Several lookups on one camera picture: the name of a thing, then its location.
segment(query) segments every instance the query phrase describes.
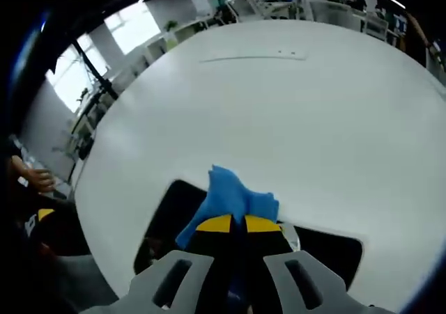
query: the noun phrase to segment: blue cloth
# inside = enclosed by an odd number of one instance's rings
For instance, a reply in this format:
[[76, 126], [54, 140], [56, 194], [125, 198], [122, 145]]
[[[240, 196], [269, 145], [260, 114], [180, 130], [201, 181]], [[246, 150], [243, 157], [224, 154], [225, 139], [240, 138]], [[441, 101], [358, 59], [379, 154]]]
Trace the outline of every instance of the blue cloth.
[[213, 166], [209, 171], [209, 190], [191, 222], [176, 238], [184, 249], [200, 223], [225, 214], [232, 214], [238, 224], [247, 214], [277, 221], [279, 202], [273, 194], [260, 194], [247, 189], [230, 170]]

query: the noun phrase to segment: black pole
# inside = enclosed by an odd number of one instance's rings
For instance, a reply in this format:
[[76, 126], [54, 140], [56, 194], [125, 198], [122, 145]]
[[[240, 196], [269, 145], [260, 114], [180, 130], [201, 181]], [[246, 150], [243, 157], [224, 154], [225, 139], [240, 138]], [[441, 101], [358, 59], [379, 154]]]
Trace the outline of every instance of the black pole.
[[102, 86], [102, 89], [106, 92], [109, 93], [110, 96], [114, 99], [117, 100], [118, 99], [118, 94], [116, 93], [115, 90], [113, 90], [112, 88], [112, 83], [110, 83], [110, 81], [108, 79], [104, 79], [104, 77], [100, 76], [99, 72], [96, 70], [95, 66], [91, 63], [91, 61], [89, 60], [89, 58], [87, 57], [87, 55], [85, 54], [85, 52], [82, 50], [82, 48], [80, 47], [79, 43], [77, 42], [77, 40], [73, 40], [72, 42], [73, 46], [75, 47], [75, 49], [77, 50], [77, 52], [79, 53], [79, 55], [82, 57], [82, 59], [84, 60], [86, 66], [89, 68], [89, 70], [91, 71], [91, 74], [93, 74], [93, 76], [99, 81], [99, 84]]

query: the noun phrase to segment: desk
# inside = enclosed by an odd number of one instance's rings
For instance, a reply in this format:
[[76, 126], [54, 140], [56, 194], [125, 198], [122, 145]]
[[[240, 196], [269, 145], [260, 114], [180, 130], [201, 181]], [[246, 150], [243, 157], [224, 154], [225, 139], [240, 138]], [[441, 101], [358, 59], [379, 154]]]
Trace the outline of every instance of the desk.
[[219, 164], [273, 192], [282, 221], [362, 241], [349, 293], [397, 311], [445, 241], [444, 92], [398, 49], [337, 26], [264, 20], [198, 33], [98, 125], [75, 192], [95, 261], [125, 295], [167, 187], [182, 178], [207, 189]]

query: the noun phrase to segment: white round table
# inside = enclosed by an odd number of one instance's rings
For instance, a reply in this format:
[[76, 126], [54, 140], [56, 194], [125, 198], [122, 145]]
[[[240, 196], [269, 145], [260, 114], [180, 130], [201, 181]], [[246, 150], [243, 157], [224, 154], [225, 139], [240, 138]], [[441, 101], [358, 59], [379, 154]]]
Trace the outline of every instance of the white round table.
[[337, 26], [268, 20], [199, 33], [98, 126], [75, 192], [92, 254], [125, 295], [169, 184], [207, 189], [217, 164], [272, 192], [282, 221], [359, 239], [350, 295], [397, 311], [445, 243], [444, 92], [398, 49]]

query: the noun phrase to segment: gray gripper frame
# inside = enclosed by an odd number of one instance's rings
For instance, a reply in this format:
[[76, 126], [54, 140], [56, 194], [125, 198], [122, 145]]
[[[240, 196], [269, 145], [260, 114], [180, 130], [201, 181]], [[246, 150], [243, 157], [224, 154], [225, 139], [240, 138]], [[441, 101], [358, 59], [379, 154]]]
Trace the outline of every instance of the gray gripper frame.
[[[173, 299], [169, 302], [170, 314], [194, 314], [201, 286], [213, 261], [209, 256], [171, 251], [135, 276], [126, 296], [109, 306], [90, 308], [83, 314], [166, 314], [162, 307], [169, 297]], [[391, 313], [364, 306], [351, 298], [341, 277], [305, 251], [267, 256], [264, 261], [277, 288], [283, 314]], [[306, 281], [305, 289], [311, 288], [312, 298], [316, 298], [312, 309], [308, 309], [305, 301], [308, 292], [299, 289], [302, 281]]]

